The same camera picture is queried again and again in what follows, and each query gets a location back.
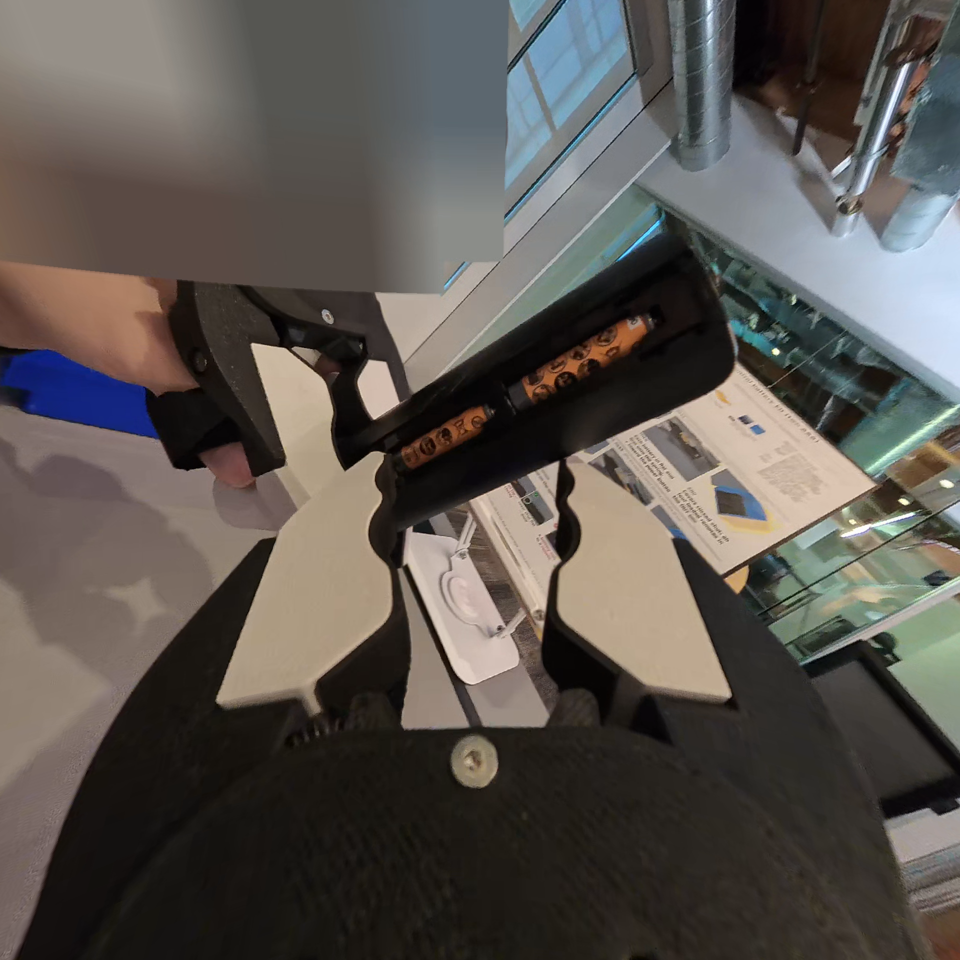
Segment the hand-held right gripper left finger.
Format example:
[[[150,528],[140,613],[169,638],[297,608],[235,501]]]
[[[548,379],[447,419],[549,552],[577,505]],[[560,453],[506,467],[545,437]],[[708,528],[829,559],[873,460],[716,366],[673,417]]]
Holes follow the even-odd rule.
[[[239,710],[297,702],[344,714],[361,694],[400,712],[409,622],[397,556],[396,474],[367,455],[336,476],[277,534],[216,703]]]

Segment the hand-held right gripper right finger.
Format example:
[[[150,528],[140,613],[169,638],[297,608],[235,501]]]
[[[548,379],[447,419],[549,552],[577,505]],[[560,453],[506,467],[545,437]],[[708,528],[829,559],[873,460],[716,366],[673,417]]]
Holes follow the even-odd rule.
[[[602,721],[633,721],[652,695],[730,705],[734,692],[666,528],[584,462],[559,463],[556,506],[559,561],[541,653],[559,691],[587,691]]]

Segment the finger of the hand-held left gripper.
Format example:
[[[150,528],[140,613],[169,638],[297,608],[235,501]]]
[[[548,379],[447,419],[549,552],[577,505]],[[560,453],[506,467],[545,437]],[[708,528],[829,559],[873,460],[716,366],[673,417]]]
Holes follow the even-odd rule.
[[[342,473],[333,448],[330,386],[338,366],[318,350],[255,344],[258,374],[285,455],[256,479],[262,508],[301,508]]]

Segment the blue plastic bin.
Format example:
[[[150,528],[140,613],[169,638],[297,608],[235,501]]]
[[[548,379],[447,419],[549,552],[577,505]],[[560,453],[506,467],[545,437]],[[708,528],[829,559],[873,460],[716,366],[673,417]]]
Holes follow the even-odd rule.
[[[2,390],[22,412],[156,440],[143,387],[82,366],[54,351],[2,354]]]

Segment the orange black battery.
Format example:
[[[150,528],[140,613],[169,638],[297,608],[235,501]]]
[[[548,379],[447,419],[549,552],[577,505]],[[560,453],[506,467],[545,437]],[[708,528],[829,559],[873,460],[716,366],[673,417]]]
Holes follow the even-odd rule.
[[[625,358],[662,324],[662,318],[653,313],[618,319],[511,385],[508,396],[512,407],[520,411],[549,401],[558,392]]]
[[[418,470],[478,437],[494,416],[495,411],[489,404],[473,406],[451,416],[404,445],[393,455],[394,464],[406,473]]]

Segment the black remote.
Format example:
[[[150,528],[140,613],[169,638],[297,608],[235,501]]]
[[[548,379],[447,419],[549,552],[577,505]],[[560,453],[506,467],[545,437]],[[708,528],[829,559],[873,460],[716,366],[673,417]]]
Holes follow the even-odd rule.
[[[509,388],[618,320],[653,313],[662,325],[629,355],[516,410]],[[406,472],[395,465],[399,531],[693,402],[731,375],[737,344],[709,271],[679,235],[662,233],[384,414],[347,434],[342,370],[330,388],[332,439],[346,469],[367,454],[388,459],[446,420],[481,404],[483,432]]]

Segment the person's left forearm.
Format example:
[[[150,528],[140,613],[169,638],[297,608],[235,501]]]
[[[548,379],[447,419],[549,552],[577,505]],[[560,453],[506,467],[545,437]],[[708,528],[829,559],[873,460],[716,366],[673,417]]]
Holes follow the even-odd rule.
[[[1,263],[1,346],[79,356],[96,285],[77,270]]]

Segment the person's left hand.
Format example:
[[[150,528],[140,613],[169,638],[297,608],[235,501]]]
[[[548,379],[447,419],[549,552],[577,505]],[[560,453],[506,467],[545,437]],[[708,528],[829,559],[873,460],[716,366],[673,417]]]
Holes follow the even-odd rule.
[[[177,297],[172,279],[94,272],[82,278],[82,319],[64,348],[73,360],[134,383],[156,396],[198,386],[175,345],[169,311]]]

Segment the instruction sheet on stand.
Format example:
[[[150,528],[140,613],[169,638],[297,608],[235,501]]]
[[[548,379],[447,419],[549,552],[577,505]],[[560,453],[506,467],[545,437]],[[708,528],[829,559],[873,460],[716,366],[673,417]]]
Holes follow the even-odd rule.
[[[875,482],[743,366],[704,397],[572,456],[624,491],[726,577],[869,493]],[[470,546],[486,533],[522,609],[545,621],[559,561],[558,467],[527,468],[466,505],[460,535],[410,532],[406,561],[439,644],[468,686],[520,664],[514,631]]]

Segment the black floor sign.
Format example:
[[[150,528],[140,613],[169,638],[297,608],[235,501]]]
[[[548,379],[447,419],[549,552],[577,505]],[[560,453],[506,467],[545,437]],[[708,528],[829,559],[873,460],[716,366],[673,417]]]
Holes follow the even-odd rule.
[[[886,820],[959,807],[959,753],[865,640],[802,664]]]

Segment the large glass window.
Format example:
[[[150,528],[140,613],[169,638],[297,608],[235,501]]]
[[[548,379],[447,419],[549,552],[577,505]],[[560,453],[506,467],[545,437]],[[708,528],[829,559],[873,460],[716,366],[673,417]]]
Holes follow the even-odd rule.
[[[623,1],[510,1],[505,212],[511,213],[637,74]]]

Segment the silver air duct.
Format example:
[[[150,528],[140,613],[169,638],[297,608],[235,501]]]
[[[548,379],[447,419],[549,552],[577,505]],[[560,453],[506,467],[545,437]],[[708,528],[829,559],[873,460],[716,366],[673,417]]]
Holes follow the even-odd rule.
[[[678,118],[675,155],[703,172],[730,149],[737,2],[668,1]]]

